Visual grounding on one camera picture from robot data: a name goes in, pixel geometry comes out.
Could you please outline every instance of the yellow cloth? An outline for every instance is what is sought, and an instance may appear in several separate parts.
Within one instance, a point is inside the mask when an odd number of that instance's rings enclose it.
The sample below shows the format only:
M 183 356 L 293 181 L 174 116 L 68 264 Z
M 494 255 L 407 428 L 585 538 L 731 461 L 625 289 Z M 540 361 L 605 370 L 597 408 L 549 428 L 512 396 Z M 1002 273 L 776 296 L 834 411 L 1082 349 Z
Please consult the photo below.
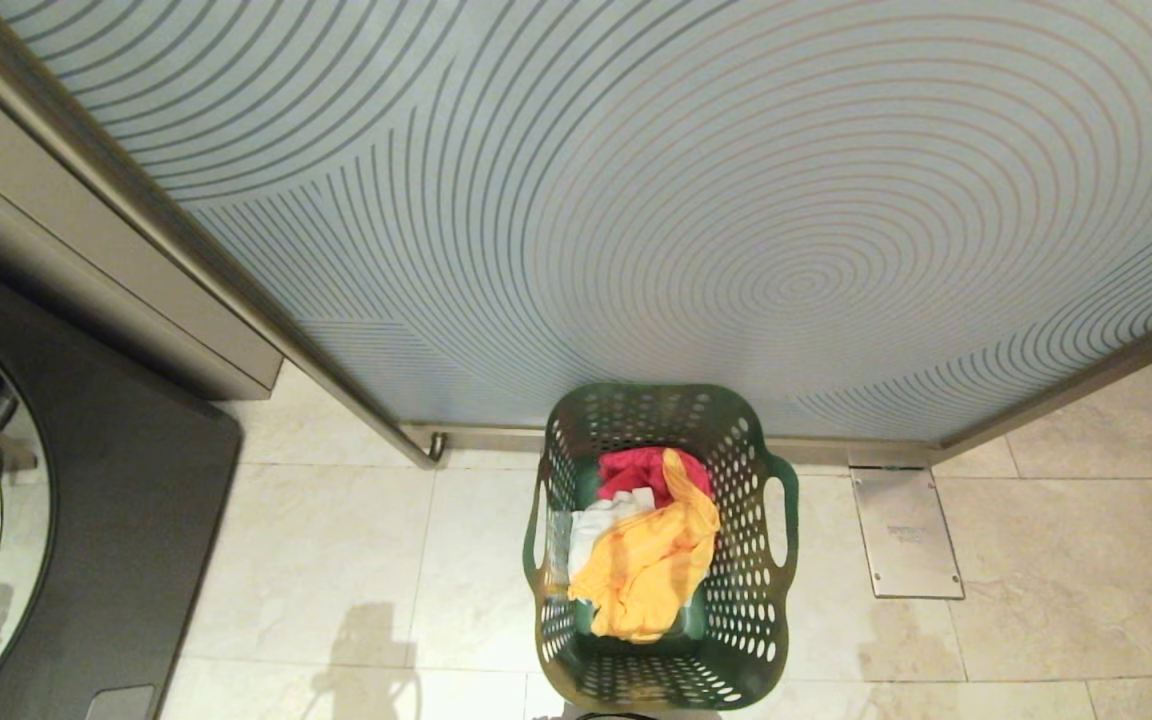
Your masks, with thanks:
M 717 507 L 687 477 L 676 450 L 666 448 L 662 467 L 673 502 L 607 530 L 567 589 L 570 600 L 594 602 L 596 635 L 655 642 L 714 559 Z

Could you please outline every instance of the red cloth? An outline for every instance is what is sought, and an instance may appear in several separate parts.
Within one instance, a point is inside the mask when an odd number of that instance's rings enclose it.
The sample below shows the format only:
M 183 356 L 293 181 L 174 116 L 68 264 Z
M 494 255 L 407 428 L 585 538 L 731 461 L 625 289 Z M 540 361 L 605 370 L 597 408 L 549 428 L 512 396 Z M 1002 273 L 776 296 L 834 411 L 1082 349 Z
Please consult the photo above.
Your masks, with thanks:
M 657 507 L 673 502 L 669 488 L 664 484 L 662 464 L 664 447 L 636 447 L 634 450 L 608 452 L 598 458 L 598 473 L 602 477 L 602 487 L 598 497 L 612 500 L 617 492 L 630 492 L 631 488 L 650 487 L 655 497 Z M 708 486 L 708 471 L 705 465 L 685 452 L 679 450 L 687 478 L 700 488 L 705 495 L 713 498 L 714 491 Z

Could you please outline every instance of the plastic basket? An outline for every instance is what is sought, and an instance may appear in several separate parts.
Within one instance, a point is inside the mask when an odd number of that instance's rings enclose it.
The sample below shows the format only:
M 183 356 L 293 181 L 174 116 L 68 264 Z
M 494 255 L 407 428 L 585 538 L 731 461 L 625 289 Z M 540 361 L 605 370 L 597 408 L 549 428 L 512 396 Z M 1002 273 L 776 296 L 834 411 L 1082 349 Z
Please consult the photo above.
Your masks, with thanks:
M 758 416 L 717 386 L 599 382 L 568 393 L 545 427 L 522 564 L 535 593 L 536 653 L 573 705 L 599 711 L 735 710 L 753 705 L 785 669 L 785 598 L 797 560 L 797 477 L 767 452 Z M 571 510 L 596 500 L 598 458 L 630 447 L 679 447 L 704 462 L 721 529 L 714 560 L 659 641 L 596 637 L 588 602 L 567 600 Z M 764 486 L 785 486 L 787 558 L 772 556 Z M 536 568 L 536 521 L 545 500 L 545 552 Z

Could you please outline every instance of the laundry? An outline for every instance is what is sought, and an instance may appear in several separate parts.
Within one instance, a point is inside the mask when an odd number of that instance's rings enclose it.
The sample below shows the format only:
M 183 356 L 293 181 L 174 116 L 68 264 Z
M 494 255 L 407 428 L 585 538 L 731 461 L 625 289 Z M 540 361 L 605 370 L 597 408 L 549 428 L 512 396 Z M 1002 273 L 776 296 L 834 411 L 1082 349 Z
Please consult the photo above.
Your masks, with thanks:
M 660 460 L 672 502 L 617 521 L 571 575 L 567 597 L 594 604 L 596 635 L 658 641 L 708 573 L 718 509 L 690 477 L 682 452 L 664 448 Z
M 636 447 L 634 450 L 608 452 L 598 458 L 598 473 L 602 476 L 602 487 L 598 497 L 611 500 L 617 492 L 631 488 L 651 487 L 655 493 L 655 506 L 665 507 L 673 502 L 666 479 L 664 478 L 664 447 Z M 708 471 L 705 465 L 683 450 L 673 450 L 682 460 L 687 477 L 705 493 L 713 497 L 708 486 Z
M 617 521 L 641 515 L 655 509 L 652 488 L 632 488 L 630 492 L 617 492 L 612 500 L 599 500 L 585 510 L 573 511 L 573 529 L 568 536 L 567 575 L 575 577 L 585 568 L 594 543 Z

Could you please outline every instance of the frosted glass panel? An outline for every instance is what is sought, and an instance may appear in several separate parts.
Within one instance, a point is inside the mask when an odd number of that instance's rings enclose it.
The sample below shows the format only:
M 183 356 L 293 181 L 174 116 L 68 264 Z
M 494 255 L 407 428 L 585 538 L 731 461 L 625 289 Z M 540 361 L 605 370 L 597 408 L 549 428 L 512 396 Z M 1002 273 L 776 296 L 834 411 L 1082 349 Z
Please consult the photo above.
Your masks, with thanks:
M 938 439 L 1152 329 L 1152 1 L 0 15 L 404 420 Z

